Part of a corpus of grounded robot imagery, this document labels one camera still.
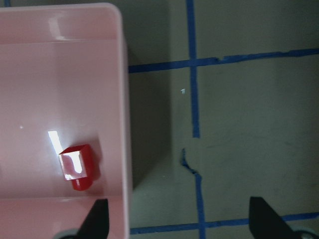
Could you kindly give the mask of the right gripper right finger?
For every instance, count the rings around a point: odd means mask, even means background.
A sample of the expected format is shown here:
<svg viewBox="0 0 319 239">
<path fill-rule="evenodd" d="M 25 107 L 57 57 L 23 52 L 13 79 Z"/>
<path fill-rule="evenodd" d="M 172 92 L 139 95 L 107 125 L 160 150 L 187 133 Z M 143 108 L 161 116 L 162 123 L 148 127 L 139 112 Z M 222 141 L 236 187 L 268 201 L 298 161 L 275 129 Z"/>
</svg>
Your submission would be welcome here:
<svg viewBox="0 0 319 239">
<path fill-rule="evenodd" d="M 297 234 L 262 197 L 250 197 L 249 230 L 255 239 L 297 238 Z"/>
</svg>

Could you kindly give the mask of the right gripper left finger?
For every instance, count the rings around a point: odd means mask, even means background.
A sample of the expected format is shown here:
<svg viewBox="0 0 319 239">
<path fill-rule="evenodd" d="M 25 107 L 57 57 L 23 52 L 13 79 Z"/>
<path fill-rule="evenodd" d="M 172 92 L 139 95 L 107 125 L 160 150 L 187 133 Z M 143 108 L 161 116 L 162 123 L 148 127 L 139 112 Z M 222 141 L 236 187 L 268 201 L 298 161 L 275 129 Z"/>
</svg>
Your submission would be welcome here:
<svg viewBox="0 0 319 239">
<path fill-rule="evenodd" d="M 95 201 L 79 228 L 76 239 L 106 239 L 109 235 L 109 207 L 107 199 Z"/>
</svg>

